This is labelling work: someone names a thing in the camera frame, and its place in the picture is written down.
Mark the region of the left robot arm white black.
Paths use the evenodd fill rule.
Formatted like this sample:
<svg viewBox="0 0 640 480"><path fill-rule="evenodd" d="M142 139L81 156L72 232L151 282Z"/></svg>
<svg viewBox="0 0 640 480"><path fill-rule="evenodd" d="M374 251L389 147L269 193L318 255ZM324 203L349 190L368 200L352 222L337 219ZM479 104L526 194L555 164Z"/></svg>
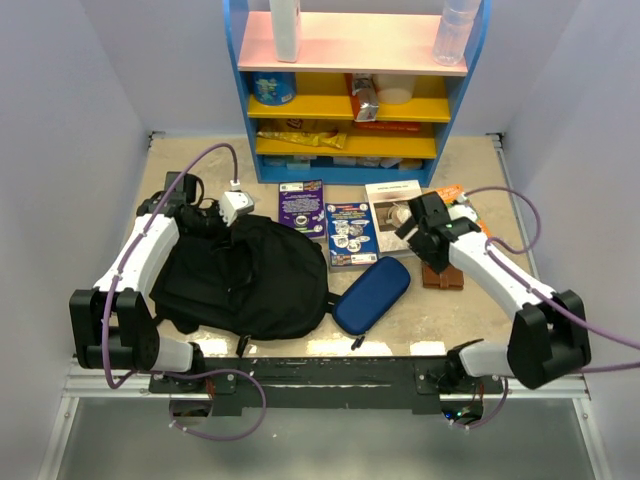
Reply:
<svg viewBox="0 0 640 480"><path fill-rule="evenodd" d="M90 289L74 291L69 310L79 364L101 369L172 372L185 392L200 390L207 368L191 343L163 337L147 305L152 287L180 233L178 215L204 200L204 183L169 172L162 190L143 201L133 231L108 271Z"/></svg>

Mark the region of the black backpack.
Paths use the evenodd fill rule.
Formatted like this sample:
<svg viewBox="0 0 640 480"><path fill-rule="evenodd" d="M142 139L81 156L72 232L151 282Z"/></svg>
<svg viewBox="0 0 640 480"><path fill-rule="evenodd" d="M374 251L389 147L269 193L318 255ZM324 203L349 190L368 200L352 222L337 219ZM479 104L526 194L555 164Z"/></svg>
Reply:
<svg viewBox="0 0 640 480"><path fill-rule="evenodd" d="M308 335L330 297L320 245L257 215L180 236L150 293L156 316L182 333L211 327L254 341Z"/></svg>

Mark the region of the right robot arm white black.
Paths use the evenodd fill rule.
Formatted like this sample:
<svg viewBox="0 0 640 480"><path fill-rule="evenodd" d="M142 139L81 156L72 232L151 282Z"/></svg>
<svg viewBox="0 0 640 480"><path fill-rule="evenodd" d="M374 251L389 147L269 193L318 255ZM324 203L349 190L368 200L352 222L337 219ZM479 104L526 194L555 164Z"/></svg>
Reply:
<svg viewBox="0 0 640 480"><path fill-rule="evenodd" d="M452 266L469 276L512 320L504 345L475 340L448 351L445 379L452 390L469 392L484 376L537 389L589 365L584 303L575 292L558 292L524 272L491 244L474 209L461 200L447 206L429 192L409 200L408 208L396 235L435 272Z"/></svg>

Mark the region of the brown leather wallet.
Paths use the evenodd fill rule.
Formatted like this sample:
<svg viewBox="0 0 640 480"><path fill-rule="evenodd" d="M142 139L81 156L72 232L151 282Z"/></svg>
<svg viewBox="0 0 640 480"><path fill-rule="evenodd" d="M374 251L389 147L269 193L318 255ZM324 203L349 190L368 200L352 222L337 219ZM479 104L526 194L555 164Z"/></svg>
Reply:
<svg viewBox="0 0 640 480"><path fill-rule="evenodd" d="M464 288L464 274L453 266L437 273L431 266L423 263L422 285L427 289L460 291Z"/></svg>

